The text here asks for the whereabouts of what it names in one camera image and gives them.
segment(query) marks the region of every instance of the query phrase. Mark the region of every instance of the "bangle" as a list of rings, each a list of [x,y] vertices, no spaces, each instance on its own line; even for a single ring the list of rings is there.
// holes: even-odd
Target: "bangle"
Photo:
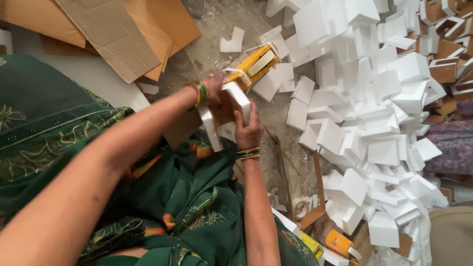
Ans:
[[[202,82],[193,80],[187,83],[186,86],[191,86],[197,91],[197,101],[195,102],[195,107],[205,103],[209,99],[209,89]]]
[[[236,155],[237,160],[245,160],[260,156],[260,147],[239,151]]]

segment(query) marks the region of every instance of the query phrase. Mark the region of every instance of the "concrete floor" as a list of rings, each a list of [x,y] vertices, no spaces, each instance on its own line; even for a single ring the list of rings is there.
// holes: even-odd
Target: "concrete floor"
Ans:
[[[160,92],[155,96],[147,95],[150,101],[172,94],[189,80],[205,78],[210,69],[222,70],[230,65],[240,53],[221,53],[219,40],[222,36],[230,39],[234,26],[245,30],[243,50],[246,50],[257,46],[257,37],[281,25],[283,21],[283,11],[272,18],[266,17],[266,1],[264,0],[182,0],[182,2],[194,18],[202,36],[169,59],[166,72],[161,75],[158,82]],[[291,26],[283,28],[282,35],[286,39],[295,32],[294,26]],[[301,75],[315,80],[313,62],[295,68],[294,75],[296,82]],[[272,134],[279,136],[283,150],[300,172],[299,175],[285,159],[291,197],[316,194],[317,182],[312,152],[298,143],[301,132],[286,125],[290,93],[276,94],[270,103],[266,103],[253,92],[250,92],[248,96],[257,103],[261,112],[261,122]],[[224,125],[219,129],[220,135],[234,140],[234,128],[233,123]],[[266,132],[262,138],[261,148],[261,164],[266,188],[271,191],[277,187],[280,203],[286,204],[286,189],[281,174],[278,149]],[[320,165],[323,175],[327,174],[332,167],[322,157],[320,157]],[[234,170],[239,178],[243,177],[238,167],[234,167]]]

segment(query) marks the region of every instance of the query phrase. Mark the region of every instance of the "beige cloth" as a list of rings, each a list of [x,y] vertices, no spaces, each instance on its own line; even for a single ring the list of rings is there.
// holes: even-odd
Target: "beige cloth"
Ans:
[[[473,265],[473,207],[429,213],[432,266]]]

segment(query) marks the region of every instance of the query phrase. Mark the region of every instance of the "green saree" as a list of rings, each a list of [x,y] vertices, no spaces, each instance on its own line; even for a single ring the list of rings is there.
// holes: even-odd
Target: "green saree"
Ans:
[[[0,65],[0,217],[11,219],[91,140],[131,115],[31,56]],[[111,196],[78,265],[245,266],[243,188],[236,145],[213,153],[204,132],[171,149],[159,140]],[[275,218],[283,265],[318,266]],[[130,247],[141,258],[109,256]]]

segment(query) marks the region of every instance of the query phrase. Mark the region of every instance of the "woman's right arm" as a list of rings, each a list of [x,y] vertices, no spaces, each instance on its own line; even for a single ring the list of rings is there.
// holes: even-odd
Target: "woman's right arm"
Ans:
[[[250,124],[243,126],[242,115],[235,111],[235,139],[238,149],[260,146],[263,127],[256,104],[251,101]],[[248,266],[281,265],[278,234],[268,192],[263,181],[259,157],[243,160],[245,172],[245,241]]]

